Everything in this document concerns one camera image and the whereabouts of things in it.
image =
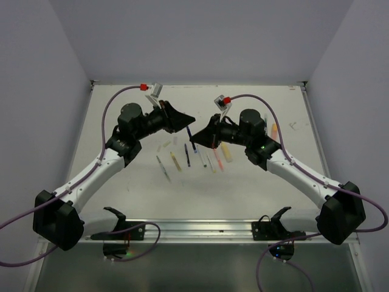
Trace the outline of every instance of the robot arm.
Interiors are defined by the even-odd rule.
[[[224,99],[224,96],[220,96],[215,100],[223,113],[213,115],[208,125],[193,135],[191,141],[208,148],[217,148],[222,141],[245,146],[245,154],[251,163],[283,178],[318,207],[318,210],[294,210],[285,207],[270,221],[259,221],[256,229],[275,239],[290,238],[300,231],[319,231],[330,242],[337,245],[343,243],[366,218],[362,200],[330,189],[327,185],[360,193],[358,187],[351,182],[342,185],[329,179],[283,150],[277,141],[266,134],[264,120],[258,111],[245,109],[241,112],[237,125],[226,116],[230,103],[225,103]],[[284,151],[291,157],[291,162]],[[318,184],[306,176],[294,166],[295,163],[320,178],[325,185]]]
[[[56,199],[34,213],[33,230],[36,233],[66,251],[82,236],[121,230],[119,225],[123,224],[125,216],[113,208],[106,207],[94,214],[80,212],[107,180],[136,157],[142,149],[141,139],[159,130],[175,133],[195,121],[194,117],[176,111],[169,102],[158,101],[161,89],[162,85],[155,84],[147,92],[146,97],[153,104],[152,112],[143,114],[136,103],[125,105],[103,153],[53,193],[43,190],[36,196],[35,207]]]

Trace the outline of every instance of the wall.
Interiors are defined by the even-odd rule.
[[[389,211],[389,1],[355,0],[308,83],[329,169]],[[365,228],[382,216],[366,206]],[[389,291],[389,228],[360,234],[375,291]]]
[[[291,84],[353,0],[50,1],[94,80]]]
[[[63,183],[89,82],[47,0],[0,1],[0,222]],[[32,216],[0,232],[0,259],[30,259]],[[21,291],[29,267],[0,268],[0,290]]]

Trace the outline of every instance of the purple cable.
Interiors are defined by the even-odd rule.
[[[146,225],[153,225],[153,226],[157,227],[157,229],[158,229],[158,236],[157,236],[156,241],[153,243],[153,245],[149,249],[147,249],[146,251],[142,252],[141,254],[138,254],[134,257],[130,257],[128,259],[114,259],[115,262],[129,262],[130,260],[139,259],[140,257],[143,257],[143,256],[147,255],[149,252],[151,252],[154,248],[156,248],[158,240],[160,238],[160,227],[157,224],[155,224],[154,222],[144,222],[144,223],[135,225],[131,228],[127,228],[127,229],[123,229],[123,230],[119,230],[119,231],[104,232],[105,234],[120,234],[120,233],[125,233],[125,232],[131,231],[131,230],[134,230],[134,229],[140,228],[142,226],[146,226]]]
[[[111,97],[111,99],[106,104],[104,112],[103,112],[103,117],[102,117],[102,141],[103,141],[103,145],[102,145],[102,150],[100,152],[99,160],[102,160],[103,157],[104,157],[104,154],[105,154],[105,116],[106,116],[108,107],[110,106],[112,101],[120,93],[122,93],[123,91],[129,90],[129,89],[136,89],[136,88],[140,88],[140,86],[128,86],[128,87],[125,87],[125,88],[119,90],[117,93],[114,94],[114,96]],[[94,171],[97,169],[97,167],[98,167],[98,164],[95,164],[91,168],[91,170],[87,172],[87,174],[85,174],[82,178],[80,178],[78,181],[76,181],[73,185],[70,186],[70,190],[74,189],[75,187],[78,187],[86,179],[88,179],[94,173]],[[62,198],[65,195],[67,195],[68,193],[69,192],[67,190],[65,190],[63,193],[59,194],[58,196],[56,196],[55,198],[51,199],[50,201],[47,201],[47,202],[39,205],[38,207],[35,207],[33,209],[30,209],[30,210],[27,210],[27,211],[25,211],[25,212],[15,216],[15,217],[9,219],[9,220],[7,220],[6,222],[4,222],[3,224],[0,225],[0,230],[5,228],[6,226],[8,226],[9,224],[11,224],[11,223],[13,223],[15,221],[17,221],[19,219],[22,219],[23,217],[25,217],[27,215],[30,215],[31,213],[34,213],[34,212],[36,212],[38,210],[41,210],[41,209],[45,208],[49,204],[52,204],[53,202],[59,200],[60,198]],[[57,246],[54,246],[53,248],[49,249],[48,251],[46,251],[45,253],[39,255],[38,257],[36,257],[34,259],[31,259],[31,260],[28,260],[28,261],[25,261],[25,262],[21,262],[21,263],[5,263],[5,262],[0,262],[0,266],[4,266],[4,267],[7,267],[7,268],[17,268],[17,267],[20,267],[20,266],[26,266],[26,265],[29,265],[29,264],[31,264],[33,262],[36,262],[37,260],[42,259],[43,257],[47,256],[48,254],[50,254],[51,252],[56,250],[56,248],[57,248]]]
[[[238,96],[234,96],[234,97],[231,97],[231,101],[234,100],[234,99],[238,99],[240,97],[252,97],[254,99],[257,99],[259,100],[260,102],[262,102],[263,104],[266,105],[266,107],[269,109],[269,111],[272,113],[273,115],[273,118],[274,118],[274,121],[277,125],[277,129],[278,129],[278,135],[280,137],[280,144],[281,144],[281,149],[282,149],[282,152],[284,153],[286,159],[291,163],[292,162],[292,159],[291,157],[288,155],[288,153],[286,152],[286,149],[285,149],[285,145],[284,145],[284,140],[283,140],[283,137],[282,137],[282,133],[281,133],[281,127],[280,127],[280,123],[278,122],[278,119],[277,119],[277,116],[275,115],[275,112],[274,110],[272,109],[272,107],[264,100],[262,99],[261,97],[259,96],[255,96],[253,94],[240,94]],[[304,173],[306,176],[308,176],[309,178],[313,179],[314,181],[316,181],[317,183],[319,184],[322,184],[322,185],[325,185],[325,182],[322,181],[321,179],[318,179],[316,178],[314,175],[312,175],[311,173],[309,173],[308,171],[306,171],[303,167],[301,167],[300,165],[298,165],[297,163],[293,163],[293,165],[299,169],[299,171],[301,171],[302,173]],[[362,196],[358,193],[354,193],[354,192],[351,192],[349,190],[343,190],[341,188],[339,188],[338,186],[333,186],[333,185],[327,185],[327,187],[329,187],[330,189],[333,189],[333,190],[337,190],[337,191],[340,191],[340,192],[343,192],[343,193],[347,193],[348,195],[351,195],[351,196],[355,196],[357,198],[360,198],[361,200],[364,200],[370,204],[372,204],[374,207],[376,207],[377,209],[380,210],[380,212],[382,213],[382,215],[384,216],[384,222],[376,227],[376,228],[370,228],[370,229],[357,229],[356,232],[374,232],[374,231],[379,231],[383,228],[385,228],[388,224],[388,215],[386,213],[386,211],[384,210],[383,207],[381,207],[379,204],[377,204],[376,202],[374,202],[373,200],[365,197],[365,196]],[[289,239],[286,239],[286,240],[282,240],[280,242],[277,242],[277,243],[274,243],[273,245],[269,246],[267,249],[264,250],[264,252],[261,254],[259,260],[258,260],[258,263],[256,265],[256,274],[255,274],[255,277],[256,277],[256,283],[258,285],[258,288],[260,289],[261,292],[263,292],[263,288],[261,286],[261,282],[260,282],[260,275],[259,275],[259,270],[260,270],[260,264],[261,264],[261,261],[262,259],[264,258],[264,256],[266,255],[266,253],[271,249],[273,248],[274,246],[277,246],[277,245],[280,245],[284,242],[289,242],[291,240],[303,240],[303,239],[307,239],[307,238],[311,238],[311,237],[315,237],[315,236],[319,236],[321,235],[320,233],[316,233],[316,234],[312,234],[312,235],[306,235],[306,236],[302,236],[302,237],[295,237],[295,238],[289,238]],[[292,263],[292,262],[288,262],[288,264],[294,266],[296,269],[300,270],[309,280],[309,283],[311,283],[311,287],[312,287],[312,290],[314,291],[314,286],[313,286],[313,282],[312,282],[312,279],[309,277],[309,275],[302,269],[300,268],[299,266],[297,266],[296,264]]]

